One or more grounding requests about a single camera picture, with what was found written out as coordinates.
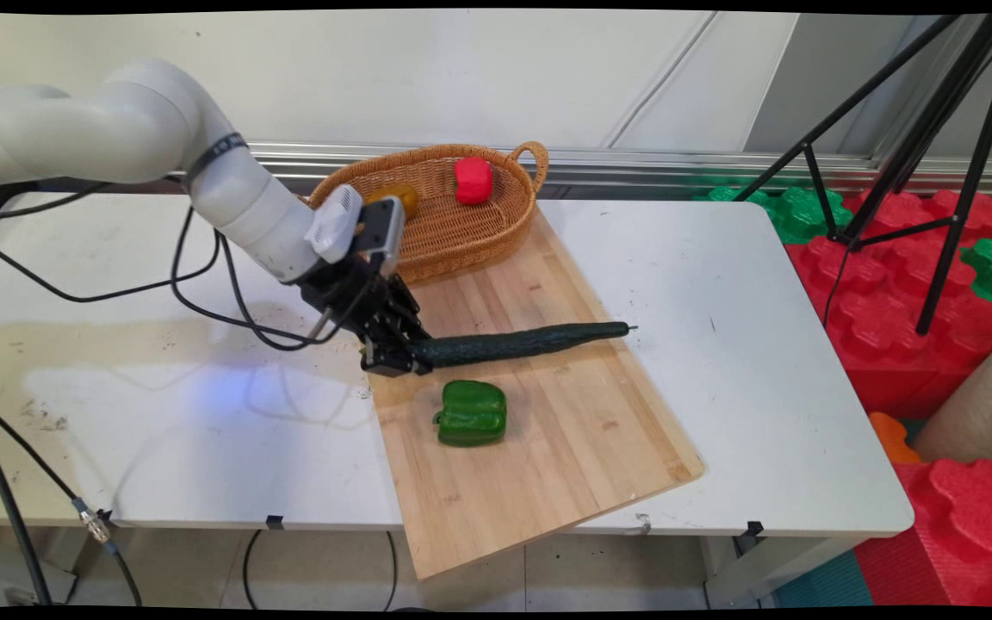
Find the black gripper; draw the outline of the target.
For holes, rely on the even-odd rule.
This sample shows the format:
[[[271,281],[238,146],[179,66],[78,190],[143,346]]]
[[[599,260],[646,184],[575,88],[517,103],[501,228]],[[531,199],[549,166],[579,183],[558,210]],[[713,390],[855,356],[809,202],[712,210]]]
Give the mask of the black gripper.
[[[320,313],[313,328],[314,343],[326,343],[347,331],[362,347],[362,370],[371,375],[399,377],[416,373],[410,349],[430,340],[419,320],[419,305],[397,272],[381,273],[383,258],[359,255],[327,263],[320,259],[295,280],[301,298]]]

